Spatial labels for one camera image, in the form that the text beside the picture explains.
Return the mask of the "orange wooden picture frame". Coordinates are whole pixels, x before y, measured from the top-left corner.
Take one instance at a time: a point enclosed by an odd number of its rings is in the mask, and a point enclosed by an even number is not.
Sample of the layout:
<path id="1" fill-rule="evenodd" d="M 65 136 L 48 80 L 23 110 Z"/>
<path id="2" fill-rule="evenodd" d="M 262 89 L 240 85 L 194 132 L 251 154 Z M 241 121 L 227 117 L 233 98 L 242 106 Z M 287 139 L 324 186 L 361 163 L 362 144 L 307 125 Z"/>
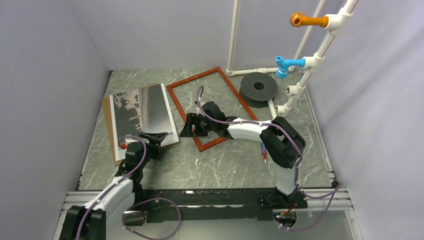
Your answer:
<path id="1" fill-rule="evenodd" d="M 247 103 L 243 100 L 243 98 L 241 97 L 239 92 L 236 90 L 236 88 L 233 86 L 233 84 L 231 83 L 229 78 L 226 76 L 226 74 L 223 72 L 223 70 L 220 67 L 215 67 L 215 68 L 209 69 L 207 71 L 198 73 L 196 75 L 190 76 L 188 78 L 185 78 L 183 80 L 179 80 L 177 82 L 171 83 L 171 84 L 166 86 L 166 89 L 167 89 L 174 105 L 176 106 L 176 109 L 177 109 L 178 113 L 180 114 L 183 122 L 185 123 L 185 121 L 187 119 L 187 114 L 183 110 L 183 107 L 181 106 L 173 88 L 188 84 L 188 83 L 195 81 L 195 80 L 199 80 L 200 78 L 206 77 L 206 76 L 214 74 L 214 73 L 218 73 L 221 76 L 221 78 L 225 81 L 228 88 L 232 91 L 232 94 L 240 102 L 240 104 L 242 105 L 244 110 L 247 112 L 247 114 L 250 116 L 250 118 L 254 121 L 257 121 L 258 119 L 254 115 L 252 110 L 249 108 Z M 211 141 L 209 141 L 205 144 L 202 144 L 198 137 L 194 136 L 194 137 L 192 137 L 192 139 L 193 139 L 197 149 L 199 150 L 199 152 L 203 152 L 203 151 L 210 149 L 210 148 L 212 148 L 212 147 L 214 147 L 214 146 L 216 146 L 220 143 L 223 143 L 227 140 L 226 138 L 218 137 L 218 138 L 211 140 Z"/>

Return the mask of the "landscape photo print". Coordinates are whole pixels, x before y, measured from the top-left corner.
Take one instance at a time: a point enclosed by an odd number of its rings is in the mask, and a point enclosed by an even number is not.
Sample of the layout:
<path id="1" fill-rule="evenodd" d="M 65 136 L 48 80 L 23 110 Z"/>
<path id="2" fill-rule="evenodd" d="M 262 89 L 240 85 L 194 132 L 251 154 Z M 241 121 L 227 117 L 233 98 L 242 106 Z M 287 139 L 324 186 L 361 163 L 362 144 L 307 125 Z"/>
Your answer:
<path id="1" fill-rule="evenodd" d="M 163 83 L 109 95 L 102 99 L 110 149 L 115 164 L 125 158 L 119 140 L 139 133 L 167 133 L 162 146 L 179 142 L 170 103 Z"/>

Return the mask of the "blue red screwdriver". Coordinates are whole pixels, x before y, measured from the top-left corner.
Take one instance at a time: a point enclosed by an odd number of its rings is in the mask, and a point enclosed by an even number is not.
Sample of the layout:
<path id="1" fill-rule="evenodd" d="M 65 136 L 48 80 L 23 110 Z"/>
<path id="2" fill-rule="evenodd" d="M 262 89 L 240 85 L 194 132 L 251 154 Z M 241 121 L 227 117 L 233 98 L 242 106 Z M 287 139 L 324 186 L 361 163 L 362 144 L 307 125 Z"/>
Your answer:
<path id="1" fill-rule="evenodd" d="M 262 153 L 262 157 L 263 157 L 263 161 L 264 161 L 264 165 L 265 165 L 265 170 L 266 170 L 266 181 L 268 182 L 270 180 L 269 165 L 268 165 L 268 161 L 267 161 L 268 152 L 267 152 L 265 145 L 262 142 L 260 143 L 260 147 L 261 147 L 261 153 Z"/>

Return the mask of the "brown frame backing board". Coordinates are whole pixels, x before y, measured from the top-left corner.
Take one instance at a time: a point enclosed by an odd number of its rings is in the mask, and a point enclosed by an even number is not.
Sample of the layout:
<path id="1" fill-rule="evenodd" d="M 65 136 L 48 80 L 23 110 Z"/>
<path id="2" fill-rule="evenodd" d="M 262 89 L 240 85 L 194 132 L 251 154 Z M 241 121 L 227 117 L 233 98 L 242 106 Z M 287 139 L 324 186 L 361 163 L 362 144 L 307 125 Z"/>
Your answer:
<path id="1" fill-rule="evenodd" d="M 109 138 L 112 161 L 118 166 L 125 158 L 119 139 L 126 135 L 137 135 L 147 127 L 149 88 L 155 84 L 111 94 L 102 101 L 104 119 Z"/>

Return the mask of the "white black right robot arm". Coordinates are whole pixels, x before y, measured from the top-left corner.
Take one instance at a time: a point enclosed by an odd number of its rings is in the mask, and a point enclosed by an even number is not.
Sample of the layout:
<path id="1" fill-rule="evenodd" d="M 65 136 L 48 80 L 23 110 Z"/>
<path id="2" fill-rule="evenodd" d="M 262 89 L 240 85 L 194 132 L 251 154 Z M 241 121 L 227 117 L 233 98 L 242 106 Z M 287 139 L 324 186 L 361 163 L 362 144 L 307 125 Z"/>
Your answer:
<path id="1" fill-rule="evenodd" d="M 298 167 L 306 146 L 304 138 L 281 116 L 267 121 L 226 116 L 213 101 L 200 106 L 199 110 L 199 113 L 186 115 L 179 136 L 206 137 L 214 132 L 224 139 L 245 139 L 262 143 L 278 166 L 276 203 L 282 208 L 289 207 L 295 201 Z"/>

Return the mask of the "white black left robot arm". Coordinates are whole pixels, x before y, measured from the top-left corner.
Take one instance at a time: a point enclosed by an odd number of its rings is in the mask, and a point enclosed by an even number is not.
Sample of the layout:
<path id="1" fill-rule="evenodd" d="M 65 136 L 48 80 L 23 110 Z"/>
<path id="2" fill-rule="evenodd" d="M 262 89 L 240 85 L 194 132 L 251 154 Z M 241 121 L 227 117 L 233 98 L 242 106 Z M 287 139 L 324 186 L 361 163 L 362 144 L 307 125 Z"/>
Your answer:
<path id="1" fill-rule="evenodd" d="M 139 209 L 146 199 L 141 185 L 143 169 L 159 160 L 167 132 L 126 135 L 118 144 L 124 159 L 110 184 L 85 204 L 71 206 L 59 235 L 61 240 L 104 240 L 107 228 L 119 221 L 127 209 Z"/>

